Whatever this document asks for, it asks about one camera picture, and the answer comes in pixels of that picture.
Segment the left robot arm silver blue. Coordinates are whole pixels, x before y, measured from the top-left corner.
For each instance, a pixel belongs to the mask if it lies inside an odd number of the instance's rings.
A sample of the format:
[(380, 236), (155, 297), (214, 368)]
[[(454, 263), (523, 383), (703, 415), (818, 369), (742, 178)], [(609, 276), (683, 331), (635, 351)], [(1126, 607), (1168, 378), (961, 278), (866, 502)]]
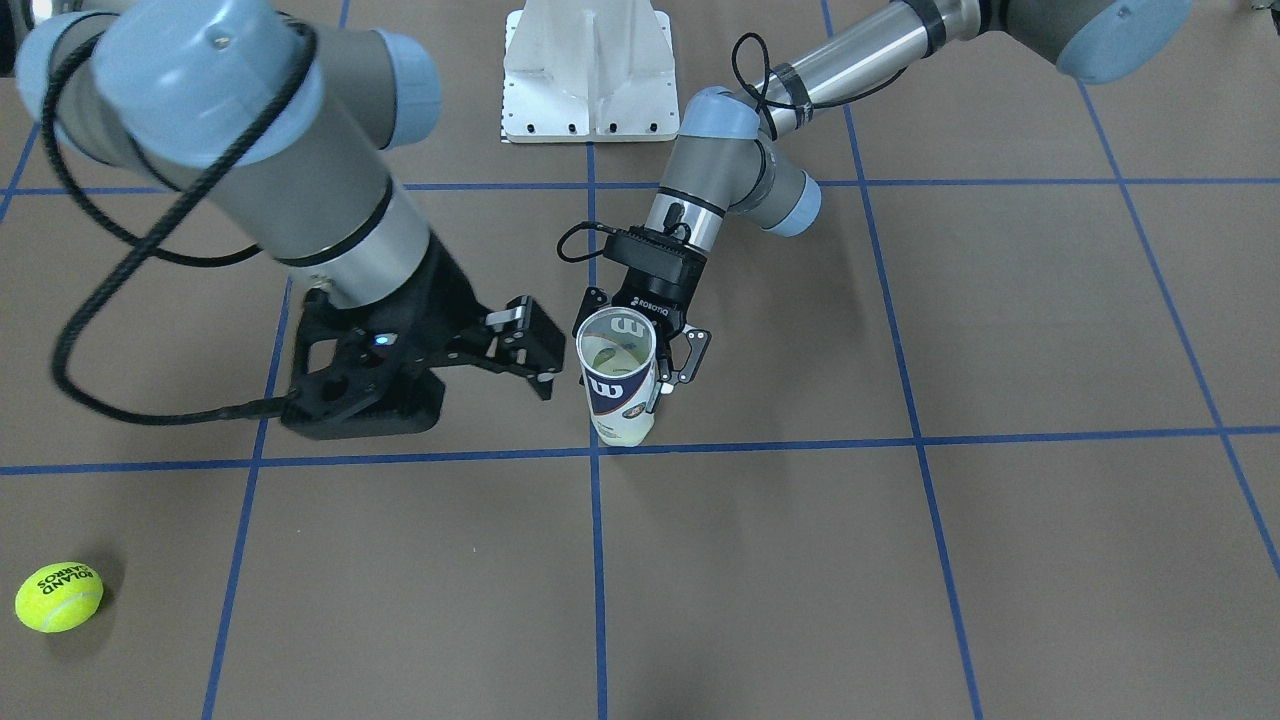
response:
[(1188, 1), (891, 1), (799, 59), (764, 61), (758, 82), (736, 72), (735, 88), (695, 94), (645, 222), (596, 224), (600, 255), (626, 275), (616, 293), (589, 288), (573, 328), (591, 415), (636, 420), (695, 378), (709, 333), (687, 315), (727, 215), (782, 237), (815, 220), (819, 186), (780, 151), (781, 137), (991, 31), (1064, 76), (1110, 83), (1160, 53), (1189, 14)]

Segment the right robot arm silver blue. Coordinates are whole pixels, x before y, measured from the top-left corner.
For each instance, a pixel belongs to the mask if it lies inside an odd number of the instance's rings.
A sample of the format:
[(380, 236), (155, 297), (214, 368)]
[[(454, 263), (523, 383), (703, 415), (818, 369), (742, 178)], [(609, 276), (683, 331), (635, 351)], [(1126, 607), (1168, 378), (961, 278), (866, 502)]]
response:
[[(68, 398), (140, 425), (430, 414), (436, 369), (457, 365), (550, 397), (557, 327), (529, 296), (485, 307), (383, 159), (439, 114), (436, 69), (412, 38), (321, 28), (269, 1), (54, 3), (12, 73), (63, 188), (129, 249), (55, 342)], [(72, 378), (81, 336), (146, 261), (260, 255), (310, 286), (283, 396), (142, 414)]]

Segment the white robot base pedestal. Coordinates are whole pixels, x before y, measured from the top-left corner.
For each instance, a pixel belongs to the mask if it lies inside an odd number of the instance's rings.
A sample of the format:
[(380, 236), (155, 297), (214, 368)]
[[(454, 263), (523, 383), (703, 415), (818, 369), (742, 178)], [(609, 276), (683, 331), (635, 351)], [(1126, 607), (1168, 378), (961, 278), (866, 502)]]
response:
[(672, 22), (649, 1), (526, 1), (504, 22), (508, 143), (671, 141), (681, 124)]

